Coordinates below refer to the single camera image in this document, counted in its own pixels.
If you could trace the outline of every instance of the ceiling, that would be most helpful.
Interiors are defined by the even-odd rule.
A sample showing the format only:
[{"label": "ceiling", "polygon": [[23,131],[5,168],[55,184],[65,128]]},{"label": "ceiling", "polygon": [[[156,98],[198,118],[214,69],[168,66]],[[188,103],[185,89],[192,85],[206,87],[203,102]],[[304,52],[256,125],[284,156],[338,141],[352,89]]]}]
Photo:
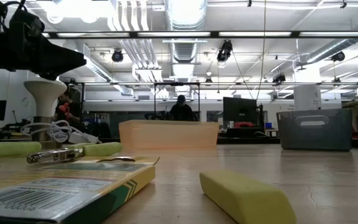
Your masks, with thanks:
[{"label": "ceiling", "polygon": [[[205,30],[352,30],[358,26],[358,0],[347,1],[347,7],[340,9],[342,1],[324,0],[267,0],[268,8],[264,9],[264,1],[252,1],[247,7],[247,1],[209,0],[206,10]],[[94,1],[101,16],[96,22],[88,24],[80,18],[65,17],[58,24],[52,24],[47,19],[45,5],[48,1],[32,1],[26,3],[31,13],[38,15],[45,23],[46,30],[54,31],[110,31],[107,19],[109,1]],[[166,30],[163,0],[147,1],[147,21],[150,30]],[[306,8],[320,6],[321,9]],[[235,82],[241,74],[247,81],[259,82],[261,77],[271,78],[276,73],[269,73],[273,68],[288,59],[297,59],[296,55],[307,55],[314,52],[333,39],[232,39],[235,56],[232,55],[224,68],[218,68],[216,52],[222,39],[208,39],[200,44],[192,81],[203,82],[206,72],[212,73],[214,82]],[[111,60],[114,49],[122,48],[118,40],[83,40],[91,49],[91,58],[106,69],[113,78],[122,82],[134,82],[132,62],[124,52],[124,61],[113,63]],[[158,64],[162,67],[162,77],[173,76],[170,62],[170,48],[161,39],[152,40]],[[334,74],[340,75],[358,70],[358,44],[343,51],[346,59],[337,62],[333,69],[332,61],[318,62],[322,81],[331,81]],[[282,71],[287,81],[292,80],[293,68]],[[73,77],[79,81],[94,82],[95,76],[87,69],[79,68],[62,75]],[[358,74],[346,81],[357,82]]]}]

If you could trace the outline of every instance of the electrical cord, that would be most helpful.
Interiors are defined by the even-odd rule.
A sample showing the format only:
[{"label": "electrical cord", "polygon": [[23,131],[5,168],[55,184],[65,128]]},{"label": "electrical cord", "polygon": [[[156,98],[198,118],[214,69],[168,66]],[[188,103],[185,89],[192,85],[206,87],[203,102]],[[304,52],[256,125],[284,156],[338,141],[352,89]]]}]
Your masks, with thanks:
[{"label": "electrical cord", "polygon": [[[66,124],[66,126],[58,126],[58,124],[62,124],[62,123]],[[27,133],[24,131],[25,128],[29,128],[31,126],[40,126],[40,125],[48,126],[48,127],[41,128],[36,131],[32,131],[31,133]],[[25,136],[31,136],[35,133],[40,133],[42,131],[46,131],[49,137],[51,137],[54,141],[59,142],[59,143],[65,142],[70,137],[70,135],[74,134],[74,133],[80,134],[81,136],[83,136],[86,139],[90,139],[90,136],[91,136],[89,134],[82,133],[80,130],[78,130],[74,127],[71,127],[70,124],[65,120],[56,121],[56,122],[53,122],[52,124],[50,124],[50,123],[32,123],[32,124],[27,124],[20,128],[20,132]]]},{"label": "electrical cord", "polygon": [[265,14],[264,14],[264,45],[262,47],[262,68],[260,69],[260,81],[259,81],[259,88],[258,88],[258,95],[256,95],[256,100],[258,100],[259,93],[260,93],[260,86],[262,84],[262,79],[264,77],[264,60],[265,60],[265,43],[266,43],[266,2],[265,0]]},{"label": "electrical cord", "polygon": [[234,60],[236,61],[237,68],[239,69],[239,73],[240,73],[240,75],[241,75],[242,81],[246,84],[246,87],[247,87],[247,90],[248,90],[248,92],[249,92],[249,95],[251,96],[252,99],[254,99],[254,97],[252,96],[251,91],[250,91],[249,88],[248,88],[247,82],[246,82],[246,80],[245,80],[245,78],[244,78],[244,76],[243,76],[243,74],[242,74],[242,72],[241,72],[239,63],[237,62],[237,59],[236,59],[236,55],[234,54],[234,50],[231,50],[231,51],[232,51],[232,53],[233,53]]}]

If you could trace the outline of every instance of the wooden tabletop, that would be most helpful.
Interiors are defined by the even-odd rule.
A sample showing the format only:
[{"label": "wooden tabletop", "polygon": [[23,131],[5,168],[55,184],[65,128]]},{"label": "wooden tabletop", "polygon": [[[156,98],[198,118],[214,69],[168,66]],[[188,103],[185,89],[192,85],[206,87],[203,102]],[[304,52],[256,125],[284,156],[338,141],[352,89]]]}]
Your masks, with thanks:
[{"label": "wooden tabletop", "polygon": [[219,145],[213,150],[126,152],[160,156],[156,179],[104,221],[235,223],[202,192],[199,173],[230,169],[282,189],[298,224],[358,223],[358,149],[283,151],[280,145]]}]

